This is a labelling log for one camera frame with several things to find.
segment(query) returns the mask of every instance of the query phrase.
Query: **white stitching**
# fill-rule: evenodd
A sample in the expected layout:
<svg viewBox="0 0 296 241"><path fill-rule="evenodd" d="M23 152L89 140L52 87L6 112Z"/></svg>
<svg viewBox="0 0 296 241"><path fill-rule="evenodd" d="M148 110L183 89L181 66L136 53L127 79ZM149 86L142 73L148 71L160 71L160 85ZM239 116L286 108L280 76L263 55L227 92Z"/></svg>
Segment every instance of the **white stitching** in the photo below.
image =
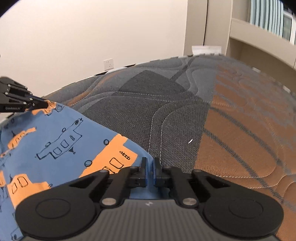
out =
<svg viewBox="0 0 296 241"><path fill-rule="evenodd" d="M165 122L165 120L172 114L174 113L176 110L172 111L171 113L169 113L166 118L163 120L163 123ZM163 136L163 123L161 124L161 133L160 133L160 157L159 157L159 161L161 161L161 146L162 146L162 136Z"/></svg>
<svg viewBox="0 0 296 241"><path fill-rule="evenodd" d="M276 186L276 185L273 185L273 186L267 186L267 187L249 188L249 189L272 188L272 187L274 187L274 186Z"/></svg>
<svg viewBox="0 0 296 241"><path fill-rule="evenodd" d="M159 109L160 109L161 107L159 107L158 110L155 111L154 115L152 116L151 129L150 129L150 137L149 137L149 148L148 148L148 153L150 153L149 151L150 151L150 143L151 143L151 133L152 133L153 118L154 118L155 114L159 111Z"/></svg>
<svg viewBox="0 0 296 241"><path fill-rule="evenodd" d="M232 177L232 176L217 176L217 177L227 177L227 178L263 178L263 177Z"/></svg>
<svg viewBox="0 0 296 241"><path fill-rule="evenodd" d="M168 96L168 95L150 95L150 94L141 94L141 93L137 93L137 92L121 92L121 91L115 91L115 92L116 92L116 93L137 94L137 95L149 95L149 96L163 96L163 97Z"/></svg>

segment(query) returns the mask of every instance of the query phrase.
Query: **cartoon train drawing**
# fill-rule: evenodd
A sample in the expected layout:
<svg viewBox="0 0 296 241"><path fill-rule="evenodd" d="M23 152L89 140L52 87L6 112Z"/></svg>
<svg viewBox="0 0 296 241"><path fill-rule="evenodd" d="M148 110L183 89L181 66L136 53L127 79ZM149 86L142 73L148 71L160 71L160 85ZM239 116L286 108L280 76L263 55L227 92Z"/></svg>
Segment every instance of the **cartoon train drawing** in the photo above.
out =
<svg viewBox="0 0 296 241"><path fill-rule="evenodd" d="M38 192L50 189L47 182L32 183L26 174L19 174L13 177L7 184L8 194L14 208L25 198Z"/></svg>
<svg viewBox="0 0 296 241"><path fill-rule="evenodd" d="M54 142L48 142L45 148L36 154L39 160L45 158L49 154L57 159L59 156L69 151L72 146L82 137L75 129L83 122L82 118L77 119L70 127L63 128L62 134Z"/></svg>
<svg viewBox="0 0 296 241"><path fill-rule="evenodd" d="M105 148L91 161L87 160L85 169L80 175L84 177L99 170L108 170L110 174L118 173L123 167L131 166L137 159L137 154L124 146L128 139L117 134L111 141L104 140Z"/></svg>

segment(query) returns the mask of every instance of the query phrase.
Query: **white wall socket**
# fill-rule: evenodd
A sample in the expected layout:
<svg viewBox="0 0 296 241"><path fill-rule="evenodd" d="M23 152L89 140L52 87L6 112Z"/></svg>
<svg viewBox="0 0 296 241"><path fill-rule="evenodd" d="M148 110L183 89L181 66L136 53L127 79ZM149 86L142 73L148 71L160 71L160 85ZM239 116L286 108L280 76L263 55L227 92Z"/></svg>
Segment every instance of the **white wall socket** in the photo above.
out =
<svg viewBox="0 0 296 241"><path fill-rule="evenodd" d="M105 70L110 70L114 68L113 59L107 59L104 61L104 68Z"/></svg>

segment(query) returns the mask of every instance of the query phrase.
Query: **window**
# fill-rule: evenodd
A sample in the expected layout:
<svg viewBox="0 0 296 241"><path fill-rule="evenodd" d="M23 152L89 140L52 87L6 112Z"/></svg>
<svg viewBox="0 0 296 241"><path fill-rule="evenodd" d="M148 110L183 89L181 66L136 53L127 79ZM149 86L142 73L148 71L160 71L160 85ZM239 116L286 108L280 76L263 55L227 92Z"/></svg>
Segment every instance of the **window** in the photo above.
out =
<svg viewBox="0 0 296 241"><path fill-rule="evenodd" d="M288 40L291 44L296 44L295 39L296 34L296 18L291 11L284 11L284 21L283 21L283 35L282 37Z"/></svg>
<svg viewBox="0 0 296 241"><path fill-rule="evenodd" d="M292 19L284 15L283 38L290 41L292 29Z"/></svg>

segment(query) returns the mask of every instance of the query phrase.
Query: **blue cloth with cartoon print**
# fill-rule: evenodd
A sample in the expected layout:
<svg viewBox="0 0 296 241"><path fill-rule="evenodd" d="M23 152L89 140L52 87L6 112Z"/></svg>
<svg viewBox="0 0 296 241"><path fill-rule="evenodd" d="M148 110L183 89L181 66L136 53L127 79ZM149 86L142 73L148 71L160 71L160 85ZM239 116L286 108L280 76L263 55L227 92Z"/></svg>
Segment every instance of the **blue cloth with cartoon print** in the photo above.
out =
<svg viewBox="0 0 296 241"><path fill-rule="evenodd" d="M67 106L14 114L0 125L0 240L19 240L16 206L27 196L100 169L117 173L152 157L140 146ZM131 198L158 198L152 183Z"/></svg>

